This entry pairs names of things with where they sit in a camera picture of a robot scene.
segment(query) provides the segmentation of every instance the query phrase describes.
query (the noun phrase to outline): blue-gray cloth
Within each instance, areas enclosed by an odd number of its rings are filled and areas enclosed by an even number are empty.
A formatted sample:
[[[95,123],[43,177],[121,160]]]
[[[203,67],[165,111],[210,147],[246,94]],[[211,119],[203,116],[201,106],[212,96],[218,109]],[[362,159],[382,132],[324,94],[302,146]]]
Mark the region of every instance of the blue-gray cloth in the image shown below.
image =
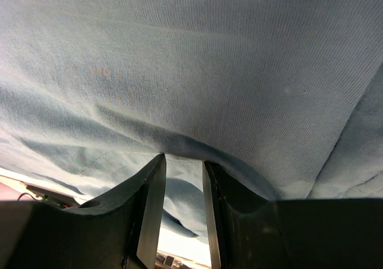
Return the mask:
[[[383,0],[0,0],[0,167],[96,196],[167,153],[273,199],[383,197]]]

